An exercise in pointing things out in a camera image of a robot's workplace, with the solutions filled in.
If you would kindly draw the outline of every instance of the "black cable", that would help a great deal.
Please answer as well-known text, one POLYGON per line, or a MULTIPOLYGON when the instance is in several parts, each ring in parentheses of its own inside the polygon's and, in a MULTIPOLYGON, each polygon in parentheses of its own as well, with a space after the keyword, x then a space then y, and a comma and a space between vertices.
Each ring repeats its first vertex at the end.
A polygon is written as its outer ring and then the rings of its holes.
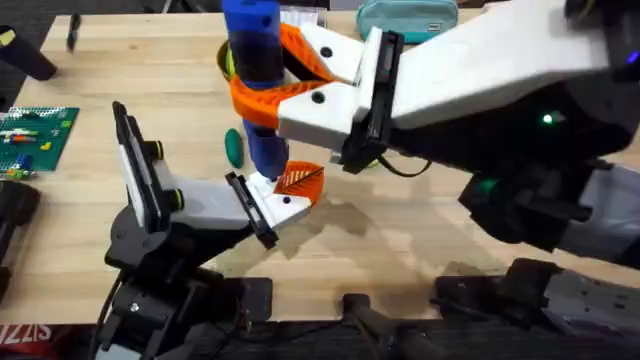
POLYGON ((113 301, 113 297, 116 294, 116 290, 122 283, 124 279, 124 275, 122 271, 118 273, 116 280, 113 282, 111 286, 111 290, 109 290, 109 294, 107 298, 104 300, 104 304, 102 304, 102 309, 100 310, 100 315, 98 316, 98 321, 96 322, 96 327, 93 330, 93 335, 91 335, 91 342, 89 343, 89 354, 87 355, 88 360, 95 360, 96 352, 98 351, 98 335, 100 331, 102 331, 102 326, 104 325, 104 318, 107 317, 107 311, 109 311, 109 307, 111 306, 111 302, 113 301))
POLYGON ((369 334, 369 332, 364 328, 364 325, 360 320, 358 320, 358 318, 353 316, 351 320, 356 325, 358 330, 360 330, 360 334, 362 334, 362 337, 364 338, 364 341, 367 343, 367 346, 369 347, 371 354, 373 354, 373 358, 375 360, 380 360, 380 353, 378 351, 378 347, 376 346, 375 341, 371 337, 371 334, 369 334))
POLYGON ((342 324, 343 324, 342 320, 340 320, 340 321, 332 321, 332 322, 330 322, 328 324, 320 325, 320 326, 315 327, 313 329, 305 330, 305 331, 302 331, 302 332, 300 332, 298 334, 295 334, 295 335, 292 335, 292 336, 289 336, 289 337, 278 338, 276 335, 272 334, 272 335, 267 336, 267 337, 262 338, 262 339, 252 339, 252 338, 243 337, 243 336, 240 336, 240 335, 235 335, 233 333, 228 333, 228 332, 224 331, 224 329, 220 328, 216 324, 213 324, 213 325, 216 328, 218 328, 218 330, 220 332, 222 332, 225 336, 227 336, 227 337, 229 337, 229 338, 231 338, 233 340, 237 340, 237 341, 240 341, 240 342, 243 342, 243 343, 246 343, 246 344, 264 344, 264 343, 267 343, 267 342, 270 342, 270 343, 291 342, 291 341, 298 340, 298 339, 300 339, 302 337, 305 337, 305 336, 313 334, 313 333, 317 333, 317 332, 320 332, 320 331, 332 329, 332 328, 337 327, 337 326, 342 325, 342 324))
POLYGON ((416 177, 418 175, 421 175, 422 173, 427 171, 431 167, 431 164, 432 164, 431 160, 429 160, 424 165, 422 170, 418 171, 417 173, 407 174, 407 173, 403 173, 403 172, 399 171, 398 169, 396 169, 395 167, 393 167, 393 165, 391 165, 391 163, 389 163, 389 161, 387 159, 382 157, 382 155, 378 156, 378 161, 380 162, 380 164, 382 164, 382 166, 385 167, 385 169, 389 170, 393 174, 398 175, 398 176, 402 176, 402 177, 406 177, 406 178, 411 178, 411 177, 416 177))

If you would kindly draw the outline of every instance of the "orange bracket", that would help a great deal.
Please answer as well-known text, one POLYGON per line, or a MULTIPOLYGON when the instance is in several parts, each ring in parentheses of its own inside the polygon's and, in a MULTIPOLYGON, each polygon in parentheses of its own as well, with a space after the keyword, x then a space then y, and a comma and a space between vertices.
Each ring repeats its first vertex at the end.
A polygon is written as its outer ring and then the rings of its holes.
POLYGON ((313 77, 321 80, 303 81, 261 91, 246 87, 237 75, 229 82, 233 107, 236 112, 253 124, 272 129, 277 129, 279 125, 278 105, 281 101, 334 81, 333 76, 304 40, 300 29, 281 24, 280 42, 300 65, 311 72, 313 77))
POLYGON ((236 75, 229 85, 233 107, 251 123, 278 129, 278 105, 281 101, 325 85, 324 81, 305 81, 267 90, 252 90, 236 75))

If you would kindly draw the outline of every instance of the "screw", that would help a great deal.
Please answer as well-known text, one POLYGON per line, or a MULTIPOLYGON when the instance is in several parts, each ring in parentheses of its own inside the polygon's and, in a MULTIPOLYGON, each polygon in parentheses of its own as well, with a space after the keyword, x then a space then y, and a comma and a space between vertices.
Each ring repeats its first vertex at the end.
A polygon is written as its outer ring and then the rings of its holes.
POLYGON ((314 91, 313 94, 311 94, 311 100, 316 104, 322 104, 325 100, 324 94, 320 91, 314 91))
POLYGON ((322 49, 320 49, 320 55, 322 55, 322 57, 330 58, 333 56, 333 51, 330 47, 323 46, 322 49))

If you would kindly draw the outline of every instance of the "green egg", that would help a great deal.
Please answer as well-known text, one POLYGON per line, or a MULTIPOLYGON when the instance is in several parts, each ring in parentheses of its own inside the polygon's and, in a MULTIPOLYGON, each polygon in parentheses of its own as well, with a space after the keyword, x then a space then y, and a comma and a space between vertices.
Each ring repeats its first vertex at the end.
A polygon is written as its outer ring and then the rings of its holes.
POLYGON ((236 129, 229 129, 225 134, 224 148, 231 165, 236 169, 241 169, 244 166, 244 145, 242 137, 236 129))

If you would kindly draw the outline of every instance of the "green led light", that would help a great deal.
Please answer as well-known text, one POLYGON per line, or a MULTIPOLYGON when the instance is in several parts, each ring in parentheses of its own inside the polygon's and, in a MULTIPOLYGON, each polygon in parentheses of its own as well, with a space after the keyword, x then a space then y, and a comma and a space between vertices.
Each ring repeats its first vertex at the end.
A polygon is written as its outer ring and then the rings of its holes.
POLYGON ((483 193, 489 194, 497 184, 498 184, 498 180, 484 179, 480 181, 480 183, 478 184, 478 188, 480 188, 480 190, 482 190, 483 193))

